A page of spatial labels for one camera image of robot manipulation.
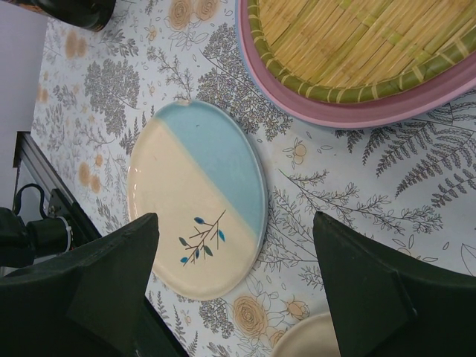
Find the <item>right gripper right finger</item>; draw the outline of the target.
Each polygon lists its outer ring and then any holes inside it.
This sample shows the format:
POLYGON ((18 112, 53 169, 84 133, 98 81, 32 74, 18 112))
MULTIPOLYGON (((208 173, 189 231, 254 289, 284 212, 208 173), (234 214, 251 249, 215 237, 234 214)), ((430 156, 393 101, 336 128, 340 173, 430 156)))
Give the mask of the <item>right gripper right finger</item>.
POLYGON ((313 238, 342 356, 474 356, 475 278, 318 211, 313 238))

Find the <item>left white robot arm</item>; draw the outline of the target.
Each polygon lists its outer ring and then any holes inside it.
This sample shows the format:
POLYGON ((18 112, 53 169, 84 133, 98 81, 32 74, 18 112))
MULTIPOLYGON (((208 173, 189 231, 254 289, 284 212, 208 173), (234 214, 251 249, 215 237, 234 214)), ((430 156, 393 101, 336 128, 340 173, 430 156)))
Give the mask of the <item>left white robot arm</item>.
POLYGON ((45 191, 26 184, 14 196, 13 207, 1 209, 1 267, 24 268, 37 258, 62 254, 73 248, 73 228, 63 216, 49 216, 44 210, 45 191), (28 188, 39 191, 40 220, 25 223, 19 215, 22 194, 28 188))

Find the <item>cream and blue plate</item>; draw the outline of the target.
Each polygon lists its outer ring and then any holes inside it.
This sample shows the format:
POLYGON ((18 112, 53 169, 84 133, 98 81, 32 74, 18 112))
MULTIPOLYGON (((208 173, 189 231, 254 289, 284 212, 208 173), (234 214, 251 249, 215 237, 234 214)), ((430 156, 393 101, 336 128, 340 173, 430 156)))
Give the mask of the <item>cream and blue plate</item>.
POLYGON ((127 201, 130 219, 158 216, 152 272, 186 298, 229 293, 263 246, 268 197, 258 154, 227 113, 200 100, 169 103, 142 129, 127 201))

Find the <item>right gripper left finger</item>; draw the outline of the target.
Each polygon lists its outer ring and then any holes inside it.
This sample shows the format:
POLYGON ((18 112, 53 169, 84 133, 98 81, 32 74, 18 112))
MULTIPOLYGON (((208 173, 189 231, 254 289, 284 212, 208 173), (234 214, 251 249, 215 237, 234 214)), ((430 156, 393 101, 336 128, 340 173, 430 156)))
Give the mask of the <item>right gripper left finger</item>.
POLYGON ((147 213, 1 279, 3 356, 177 356, 146 297, 159 241, 147 213))

